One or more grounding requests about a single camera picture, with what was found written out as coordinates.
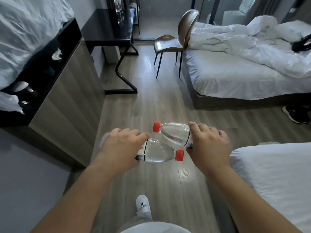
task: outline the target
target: hand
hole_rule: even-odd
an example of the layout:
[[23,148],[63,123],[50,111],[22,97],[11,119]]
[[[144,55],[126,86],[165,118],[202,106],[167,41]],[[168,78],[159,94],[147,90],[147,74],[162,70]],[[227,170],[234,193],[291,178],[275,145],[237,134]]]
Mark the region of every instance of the hand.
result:
[[193,163],[207,178],[212,178],[224,167],[230,167],[231,148],[229,137],[224,131],[218,131],[206,124],[189,123],[193,139],[193,149],[187,149]]
[[135,159],[139,149],[150,138],[148,133],[138,130],[113,129],[103,144],[94,163],[100,164],[113,178],[119,173],[126,172],[137,166]]

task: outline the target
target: pillow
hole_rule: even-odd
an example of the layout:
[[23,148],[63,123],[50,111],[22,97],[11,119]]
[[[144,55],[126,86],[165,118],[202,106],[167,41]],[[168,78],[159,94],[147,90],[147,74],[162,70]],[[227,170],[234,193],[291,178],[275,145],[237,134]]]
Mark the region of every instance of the pillow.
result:
[[274,29],[279,38],[288,42],[300,41],[301,38],[311,34],[311,25],[300,20],[279,24]]

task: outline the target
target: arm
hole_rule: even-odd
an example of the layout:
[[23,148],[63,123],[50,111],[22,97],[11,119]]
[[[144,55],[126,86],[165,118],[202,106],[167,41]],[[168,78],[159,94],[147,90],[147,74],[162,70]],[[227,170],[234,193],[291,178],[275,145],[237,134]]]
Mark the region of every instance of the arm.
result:
[[139,164],[135,156],[149,137],[138,130],[112,130],[95,160],[31,233],[90,232],[108,184]]
[[227,204],[240,233],[301,233],[264,201],[229,165],[229,138],[224,131],[189,123],[194,164],[203,172]]

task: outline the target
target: black sneaker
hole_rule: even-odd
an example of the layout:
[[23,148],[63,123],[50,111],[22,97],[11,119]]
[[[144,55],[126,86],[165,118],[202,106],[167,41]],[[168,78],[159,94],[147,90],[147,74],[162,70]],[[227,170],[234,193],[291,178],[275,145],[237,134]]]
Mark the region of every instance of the black sneaker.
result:
[[310,122],[308,110],[302,106],[287,105],[282,108],[282,111],[295,123],[301,124]]

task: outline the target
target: gray pants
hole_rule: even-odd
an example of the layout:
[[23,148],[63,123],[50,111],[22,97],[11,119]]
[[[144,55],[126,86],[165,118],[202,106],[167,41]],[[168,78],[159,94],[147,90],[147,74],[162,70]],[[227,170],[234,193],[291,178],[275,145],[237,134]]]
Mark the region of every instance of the gray pants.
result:
[[126,223],[124,223],[117,233],[121,233],[122,231],[125,231],[128,228],[131,228],[133,226],[145,223],[145,222],[152,222],[152,217],[150,212],[137,212],[136,216],[132,217],[130,220],[128,220]]

